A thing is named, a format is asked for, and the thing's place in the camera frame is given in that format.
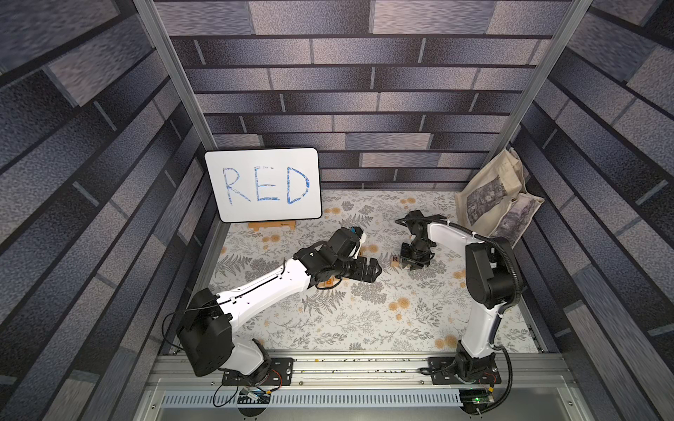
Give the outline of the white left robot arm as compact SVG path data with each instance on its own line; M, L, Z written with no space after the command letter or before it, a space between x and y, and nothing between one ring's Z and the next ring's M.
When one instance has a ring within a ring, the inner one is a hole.
M252 385L265 381L273 368L269 353L259 340L239 338L239 329L270 306L331 279L375 282L382 268L376 259L361 256L365 240L362 228L342 227L252 282L217 294L196 293L177 326L194 375L226 371Z

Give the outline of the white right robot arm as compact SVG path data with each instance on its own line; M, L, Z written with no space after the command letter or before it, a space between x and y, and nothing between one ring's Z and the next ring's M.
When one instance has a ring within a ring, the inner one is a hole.
M505 347L495 343L505 312L519 303L523 289L521 270L509 241L490 239L441 215L409 212L396 223L405 226L412 240L401 246L400 266L418 270L430 265L433 248L442 246L464 258L465 284L472 305L454 359L444 367L421 368L423 375L455 377L464 384L498 382L496 353Z

